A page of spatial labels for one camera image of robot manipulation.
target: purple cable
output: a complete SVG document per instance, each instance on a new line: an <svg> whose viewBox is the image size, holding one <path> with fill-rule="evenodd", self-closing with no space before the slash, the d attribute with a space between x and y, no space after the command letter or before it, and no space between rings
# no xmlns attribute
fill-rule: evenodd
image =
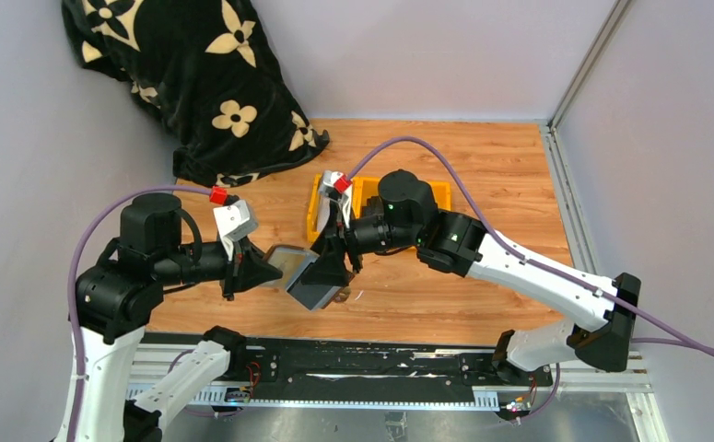
<svg viewBox="0 0 714 442"><path fill-rule="evenodd" d="M72 262L69 265L69 276L66 281L66 297L69 302L69 322L72 325L72 336L75 342L75 364L76 364L76 375L77 381L75 383L75 395L72 400L72 411L69 414L69 427L66 433L66 440L68 442L74 442L75 435L77 434L77 424L80 417L80 409L82 408L83 402L83 389L85 388L85 374L86 374L86 355L85 355L85 344L83 343L83 333L80 330L80 319L77 317L77 299L76 299L76 280L77 280L77 266L80 264L80 258L83 256L83 250L88 243L88 239L93 234L99 223L104 220L113 210L119 207L121 204L135 198L139 195L152 192L191 192L200 193L202 195L210 195L210 190L201 187L189 187L189 186L157 186L144 189L143 191L138 191L124 196L115 203L110 204L104 210L102 210L96 218L88 225L86 231L83 232L82 237L77 242L75 247L75 254L72 256Z"/></svg>
<svg viewBox="0 0 714 442"><path fill-rule="evenodd" d="M172 363L170 364L170 368L167 370L167 373L170 373L170 372L172 371L172 369L175 367L175 364L177 364L178 361L180 361L182 357L184 357L185 355L190 355L191 353L193 353L193 350L186 350L186 351L180 353L179 355L175 356L175 358L172 359ZM217 418L219 418L219 417L230 417L230 416L234 416L235 414L237 414L237 413L240 412L240 411L236 411L236 412L224 412L224 413L197 412L196 410L192 410L192 409L188 408L187 406L186 406L186 407L183 407L183 411L186 412L187 414L190 414L191 416L196 416L196 417L212 417L212 418L215 418L215 419L217 419Z"/></svg>
<svg viewBox="0 0 714 442"><path fill-rule="evenodd" d="M447 161L447 159L438 151L438 149L436 149L430 143L428 143L424 140L421 140L414 136L408 136L408 135L397 136L397 137L391 138L391 139L381 143L380 145L377 145L373 150L371 150L367 155L365 155L365 157L362 158L362 160L359 161L359 163L357 163L356 166L354 166L354 168L351 170L351 172L348 173L348 175L346 177L348 179L352 180L357 175L357 173L359 173L359 171L362 170L362 168L364 168L365 165L368 164L368 162L371 159L373 159L373 157L378 155L378 153L381 150L389 147L390 145L394 145L395 143L400 143L402 141L408 141L411 143L416 143L418 145L421 145L422 147L427 149L432 155L434 155L443 164L443 167L445 167L446 170L449 172L451 177L454 179L454 182L457 183L457 187L460 188L460 192L462 192L462 196L465 197L465 200L468 201L468 204L471 206L471 208L476 213L476 216L478 217L479 221L481 221L481 223L486 228L487 233L490 234L492 236L492 238L495 240L495 242L497 244L499 244L500 247L502 247L507 253L510 253L511 255L515 256L520 261L527 262L534 267L537 267L541 270L544 270L546 272L549 272L551 274L559 276L559 277L569 281L570 283L579 285L593 293L598 291L598 287L596 285L592 285L592 284L588 283L587 281L581 280L572 274L558 270L554 267L544 264L543 262L538 262L533 259L526 260L525 256L522 253L520 253L517 250L515 250L514 248L512 248L505 240L503 240L503 238L500 237L500 235L496 235L495 232L497 232L497 231L492 227L491 224L489 224L489 221L487 221L486 216L478 208L478 205L474 201L473 196L471 196L471 194L465 188L465 185L462 183L462 180L460 179L459 175L457 175L457 172L451 166L449 161ZM714 348L704 345L702 343L699 343L698 341L696 341L693 338L685 335L684 333L676 330L674 327L663 322L662 320L655 318L654 316L650 315L649 313L645 312L644 310L637 308L636 306L633 306L618 297L609 295L608 293L603 293L603 297L614 302L616 305L627 309L631 313L634 313L635 315L643 318L644 320L648 321L655 327L658 327L659 329L663 330L664 332L671 334L673 337L675 337L679 340L679 342L676 342L676 341L672 341L672 340L659 340L659 339L654 339L654 338L638 338L638 339L645 340L645 341L643 341L644 343L674 343L673 345L692 348L692 349L698 350L699 352L703 352L707 355L714 357Z"/></svg>

